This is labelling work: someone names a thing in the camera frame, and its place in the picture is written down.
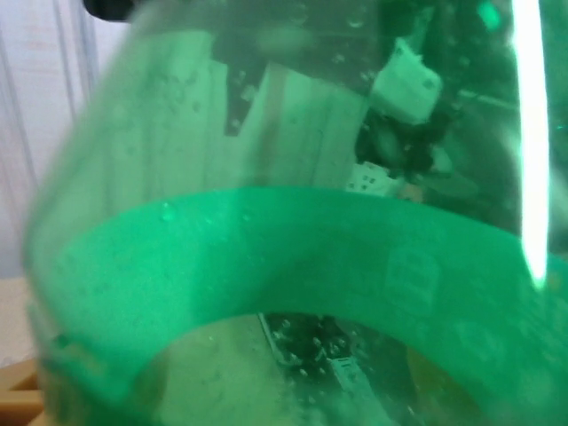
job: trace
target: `white curtain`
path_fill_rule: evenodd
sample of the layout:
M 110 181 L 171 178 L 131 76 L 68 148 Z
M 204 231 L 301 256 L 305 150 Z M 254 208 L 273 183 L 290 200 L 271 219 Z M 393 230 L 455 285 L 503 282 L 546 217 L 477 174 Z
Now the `white curtain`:
M 0 279 L 22 274 L 30 198 L 126 27 L 81 0 L 0 0 Z

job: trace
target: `green plastic bottle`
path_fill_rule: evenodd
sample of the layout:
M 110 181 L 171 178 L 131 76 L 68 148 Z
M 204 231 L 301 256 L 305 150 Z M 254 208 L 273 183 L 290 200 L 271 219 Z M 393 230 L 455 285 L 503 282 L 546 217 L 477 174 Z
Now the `green plastic bottle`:
M 51 425 L 568 424 L 541 3 L 141 6 L 28 224 Z

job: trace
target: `black object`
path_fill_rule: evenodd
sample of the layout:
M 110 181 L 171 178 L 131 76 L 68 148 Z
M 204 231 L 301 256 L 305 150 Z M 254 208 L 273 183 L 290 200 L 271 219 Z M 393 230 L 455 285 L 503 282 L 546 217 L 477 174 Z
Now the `black object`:
M 279 358 L 285 362 L 282 365 L 285 376 L 294 383 L 292 389 L 298 401 L 308 407 L 319 407 L 327 418 L 326 424 L 355 424 L 342 417 L 340 407 L 334 405 L 337 401 L 330 398 L 335 391 L 344 392 L 330 361 L 351 357 L 357 359 L 390 418 L 402 426 L 418 424 L 408 411 L 409 406 L 416 405 L 416 394 L 404 344 L 358 326 L 360 355 L 357 355 L 353 353 L 354 335 L 343 331 L 333 317 L 290 313 L 267 314 L 264 318 Z
M 125 21 L 128 19 L 137 0 L 83 0 L 88 13 L 95 18 L 108 21 Z
M 412 180 L 415 175 L 431 170 L 434 164 L 432 147 L 444 139 L 459 116 L 458 109 L 444 102 L 436 106 L 428 122 L 416 126 L 382 117 L 376 111 L 369 110 L 355 144 L 357 162 L 372 162 L 391 170 L 395 176 L 401 172 Z M 398 148 L 404 157 L 402 163 L 391 164 L 376 151 L 374 140 L 380 137 L 381 127 L 389 129 L 396 137 Z

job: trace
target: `water bubble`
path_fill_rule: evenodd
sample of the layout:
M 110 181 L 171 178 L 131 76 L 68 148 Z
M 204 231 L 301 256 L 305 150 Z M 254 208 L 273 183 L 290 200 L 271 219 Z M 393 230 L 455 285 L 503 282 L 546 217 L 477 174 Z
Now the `water bubble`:
M 272 331 L 272 336 L 276 341 L 282 340 L 284 338 L 284 335 L 280 331 Z
M 241 93 L 241 99 L 247 102 L 252 101 L 256 96 L 256 88 L 252 84 L 248 84 Z
M 302 364 L 302 361 L 300 361 L 299 357 L 295 353 L 290 353 L 290 362 L 295 366 Z
M 296 25 L 303 25 L 308 20 L 308 6 L 295 2 L 290 6 L 290 20 Z
M 330 352 L 333 356 L 339 355 L 339 346 L 337 346 L 336 344 L 332 344 Z
M 334 64 L 342 64 L 345 62 L 345 57 L 341 53 L 336 53 L 331 59 Z
M 160 216 L 163 222 L 171 222 L 176 218 L 176 210 L 168 202 L 162 204 L 162 214 Z
M 347 17 L 347 24 L 351 28 L 361 28 L 365 25 L 366 17 L 367 17 L 367 7 L 359 6 Z

